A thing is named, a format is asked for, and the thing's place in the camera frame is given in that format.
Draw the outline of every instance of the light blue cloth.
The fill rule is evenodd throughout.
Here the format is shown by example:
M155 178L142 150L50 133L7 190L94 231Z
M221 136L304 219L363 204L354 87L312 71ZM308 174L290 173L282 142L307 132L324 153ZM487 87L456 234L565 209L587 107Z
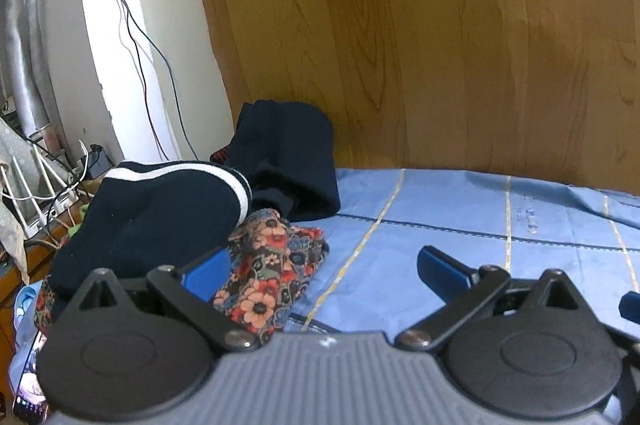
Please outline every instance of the light blue cloth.
M634 276L640 281L640 198L464 170L406 170L376 226L400 176L401 170L338 170L340 214L305 223L324 230L331 252L293 306L303 320L326 294L317 322L340 331L380 330L393 340L442 306L417 274L420 248L433 245L472 267L509 262L514 277L561 268L603 322L640 337L640 326L618 313ZM286 330L300 328L298 317Z
M22 375L22 369L24 363L27 361L29 351L31 350L31 344L38 333L38 328L34 323L34 316L36 310L36 298L40 291L42 281L35 282L28 286L25 286L18 291L15 297L14 306L14 325L18 322L15 328L15 356L9 366L9 381L11 382L12 390L14 391L20 383L20 376ZM22 315L18 315L19 310L24 311Z
M14 302L14 329L18 331L22 317L29 308L29 305L38 296L42 281L24 286L18 291Z

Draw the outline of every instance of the gray ribbed robot base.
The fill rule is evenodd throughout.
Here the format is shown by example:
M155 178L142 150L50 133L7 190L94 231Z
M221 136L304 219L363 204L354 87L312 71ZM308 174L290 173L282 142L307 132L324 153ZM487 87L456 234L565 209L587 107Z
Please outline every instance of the gray ribbed robot base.
M55 414L50 425L88 422ZM531 425L467 399L424 353L381 333L275 335L226 355L203 387L140 425ZM610 425L597 412L556 425Z

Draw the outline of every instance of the phone screen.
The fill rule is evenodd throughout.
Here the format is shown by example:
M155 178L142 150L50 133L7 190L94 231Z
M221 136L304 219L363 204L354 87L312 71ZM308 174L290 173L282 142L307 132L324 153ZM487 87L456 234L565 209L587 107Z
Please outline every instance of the phone screen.
M47 417L47 400L36 378L36 358L46 341L47 337L38 332L31 345L15 394L14 416L27 425L38 425Z

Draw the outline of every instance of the floral fabric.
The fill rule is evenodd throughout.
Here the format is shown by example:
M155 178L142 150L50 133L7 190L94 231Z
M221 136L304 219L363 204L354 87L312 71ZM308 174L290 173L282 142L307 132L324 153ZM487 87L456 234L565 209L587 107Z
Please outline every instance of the floral fabric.
M322 230L293 227L272 208L249 215L229 237L234 267L213 307L265 342L329 252Z
M36 327L45 336L47 336L47 329L49 329L53 323L51 318L51 308L53 307L54 300L54 293L49 286L48 277L45 277L40 285L40 291L38 292L38 298L36 299L34 317Z

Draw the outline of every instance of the folded clothes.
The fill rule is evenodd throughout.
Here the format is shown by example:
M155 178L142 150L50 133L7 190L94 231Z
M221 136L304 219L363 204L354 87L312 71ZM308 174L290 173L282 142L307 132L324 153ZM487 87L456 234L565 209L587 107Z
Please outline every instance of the folded clothes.
M144 277L159 265L182 267L224 245L250 200L247 181L228 167L121 163L107 172L82 225L51 263L52 317L95 268L110 268L119 278Z
M265 208L236 228L229 252L233 273L211 302L265 342L284 327L329 246L319 228L293 227L276 210Z
M211 160L244 174L252 188L252 211L275 208L289 221L314 221L340 210L334 131L313 105L245 103L231 143Z

